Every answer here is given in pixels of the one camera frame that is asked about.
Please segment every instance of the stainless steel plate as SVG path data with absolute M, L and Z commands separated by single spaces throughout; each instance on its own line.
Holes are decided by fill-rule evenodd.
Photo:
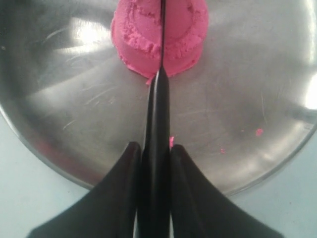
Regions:
M 317 0 L 207 2 L 203 56 L 171 79 L 171 131 L 229 194 L 271 175 L 315 130 Z M 116 3 L 0 0 L 1 112 L 41 160 L 86 187 L 145 128 L 146 80 L 110 40 Z

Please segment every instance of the metal plate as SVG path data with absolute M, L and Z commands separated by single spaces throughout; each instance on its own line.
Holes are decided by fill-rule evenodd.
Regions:
M 231 194 L 271 175 L 315 130 L 317 1 L 207 2 L 203 56 L 170 81 L 171 131 Z M 148 87 L 111 43 L 116 3 L 0 0 L 1 112 L 41 160 L 86 187 L 128 141 L 143 141 Z

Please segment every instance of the white table surface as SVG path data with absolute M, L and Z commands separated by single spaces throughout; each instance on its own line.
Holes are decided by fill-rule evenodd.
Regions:
M 0 117 L 0 238 L 26 237 L 86 193 L 38 160 Z M 317 238 L 317 135 L 278 173 L 231 199 L 286 238 Z

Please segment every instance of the pink kinetic sand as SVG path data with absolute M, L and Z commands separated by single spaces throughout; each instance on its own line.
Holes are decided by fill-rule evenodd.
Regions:
M 166 1 L 164 67 L 168 76 L 194 66 L 208 29 L 205 0 Z M 111 25 L 112 41 L 127 67 L 152 78 L 160 61 L 160 0 L 120 0 Z

